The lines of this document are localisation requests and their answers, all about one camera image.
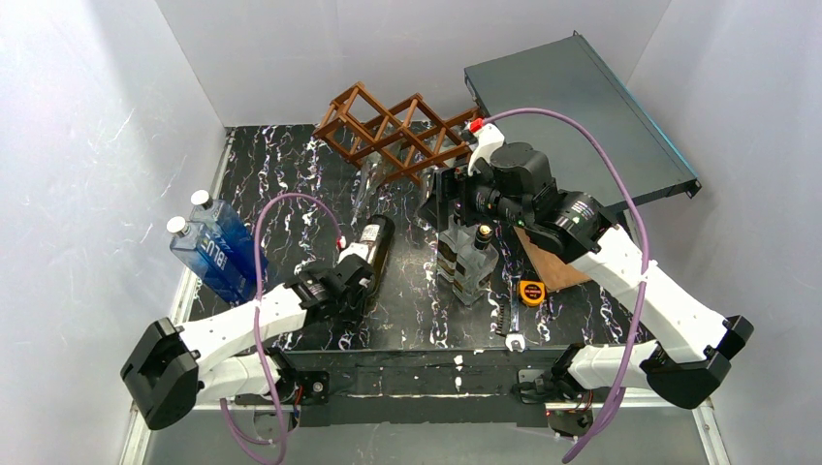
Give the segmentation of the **clear square liquor bottle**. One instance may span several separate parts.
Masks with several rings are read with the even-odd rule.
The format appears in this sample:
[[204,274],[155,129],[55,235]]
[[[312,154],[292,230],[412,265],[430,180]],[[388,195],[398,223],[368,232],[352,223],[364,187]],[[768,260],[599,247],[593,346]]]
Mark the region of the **clear square liquor bottle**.
[[476,231],[477,226],[466,226],[456,210],[449,217],[448,228],[438,234],[436,272],[448,283],[454,282],[459,250],[474,240]]
[[492,228],[481,224],[459,248],[453,291],[464,305],[470,306],[483,296],[495,271],[499,254],[490,244],[492,237]]

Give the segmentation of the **dark green wine bottle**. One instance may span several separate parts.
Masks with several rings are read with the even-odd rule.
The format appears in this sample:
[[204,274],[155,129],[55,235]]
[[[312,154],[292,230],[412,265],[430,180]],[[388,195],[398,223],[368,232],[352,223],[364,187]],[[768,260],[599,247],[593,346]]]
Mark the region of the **dark green wine bottle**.
[[368,283],[368,295],[374,295],[380,286],[394,233],[394,221],[385,215],[375,214],[367,219],[359,240],[349,246],[354,255],[373,267],[374,277]]

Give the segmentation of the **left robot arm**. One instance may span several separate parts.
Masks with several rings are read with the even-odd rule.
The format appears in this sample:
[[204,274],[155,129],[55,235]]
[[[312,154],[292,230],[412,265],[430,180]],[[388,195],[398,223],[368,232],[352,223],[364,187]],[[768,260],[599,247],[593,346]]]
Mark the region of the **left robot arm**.
[[265,373],[279,380],[282,365],[250,354],[257,341],[340,317],[381,277],[358,255],[334,267],[310,266],[238,307],[194,322],[151,323],[120,370],[146,426],[162,430],[200,404],[243,394],[267,394]]

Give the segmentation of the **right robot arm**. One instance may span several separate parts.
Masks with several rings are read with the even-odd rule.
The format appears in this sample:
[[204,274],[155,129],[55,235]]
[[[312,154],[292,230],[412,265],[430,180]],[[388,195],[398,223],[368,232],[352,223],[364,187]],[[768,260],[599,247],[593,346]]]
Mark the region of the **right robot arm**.
[[443,230],[452,211],[468,223],[524,230],[532,244],[630,307],[650,331],[646,343],[628,338],[624,346],[570,346],[551,370],[551,385],[563,392],[619,382],[692,409],[721,385],[753,334],[748,319],[711,310],[645,259],[596,199],[559,188],[548,157],[528,143],[505,143],[482,150],[474,165],[436,170],[422,216]]

